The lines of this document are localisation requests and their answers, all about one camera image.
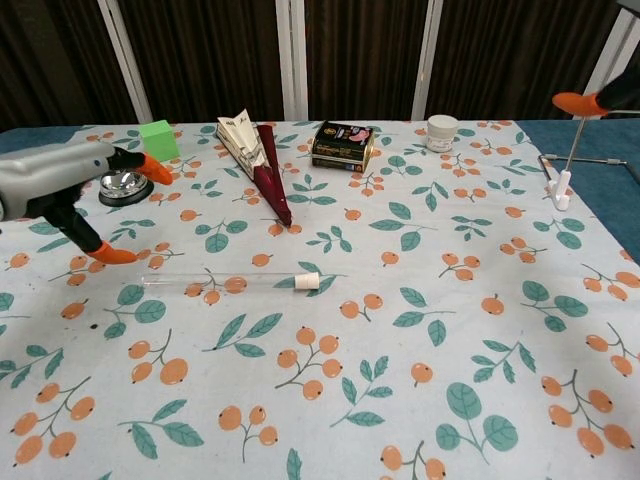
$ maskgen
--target white stopper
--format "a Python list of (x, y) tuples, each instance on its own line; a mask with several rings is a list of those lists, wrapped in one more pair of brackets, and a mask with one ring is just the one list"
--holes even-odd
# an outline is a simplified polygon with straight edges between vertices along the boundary
[(318, 272), (296, 275), (294, 279), (296, 290), (317, 290), (320, 288), (320, 275), (318, 275)]

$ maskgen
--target metal rod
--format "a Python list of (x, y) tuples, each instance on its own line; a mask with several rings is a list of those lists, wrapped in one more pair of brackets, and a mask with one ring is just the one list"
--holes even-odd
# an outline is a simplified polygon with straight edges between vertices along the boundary
[(587, 117), (582, 117), (580, 123), (578, 124), (578, 130), (576, 131), (576, 136), (573, 139), (573, 145), (571, 146), (571, 152), (569, 153), (569, 158), (567, 158), (567, 164), (564, 166), (566, 171), (571, 170), (571, 162), (573, 161), (573, 156), (576, 153), (578, 148), (578, 142), (580, 141), (580, 137), (582, 137), (582, 130), (584, 130), (584, 126), (587, 123)]

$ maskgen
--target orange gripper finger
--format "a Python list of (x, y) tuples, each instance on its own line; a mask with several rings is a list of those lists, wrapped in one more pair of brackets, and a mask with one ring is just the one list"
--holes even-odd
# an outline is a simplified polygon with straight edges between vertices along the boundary
[(138, 167), (136, 171), (154, 182), (162, 183), (163, 185), (171, 185), (173, 183), (171, 172), (158, 163), (155, 158), (146, 153), (144, 154), (144, 164)]
[(87, 252), (87, 255), (109, 265), (133, 263), (138, 259), (135, 253), (129, 250), (116, 250), (107, 242), (102, 242), (102, 246), (98, 250), (95, 252)]
[(578, 117), (593, 117), (595, 115), (606, 115), (609, 113), (596, 101), (596, 94), (579, 95), (577, 93), (563, 92), (554, 95), (551, 99), (553, 104), (560, 110)]

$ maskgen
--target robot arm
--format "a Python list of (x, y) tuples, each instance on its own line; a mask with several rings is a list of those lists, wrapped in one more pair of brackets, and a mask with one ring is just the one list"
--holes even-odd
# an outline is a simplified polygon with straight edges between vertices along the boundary
[(74, 208), (85, 182), (113, 170), (135, 170), (164, 185), (173, 181), (149, 155), (100, 142), (0, 160), (0, 221), (43, 216), (87, 255), (110, 264), (134, 262), (135, 254), (104, 242)]

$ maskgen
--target small jar lid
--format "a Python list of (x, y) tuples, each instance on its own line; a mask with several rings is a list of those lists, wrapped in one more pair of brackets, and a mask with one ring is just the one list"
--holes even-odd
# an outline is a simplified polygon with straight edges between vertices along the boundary
[(458, 124), (458, 120), (449, 115), (432, 115), (427, 120), (427, 130), (435, 137), (452, 137), (458, 131)]

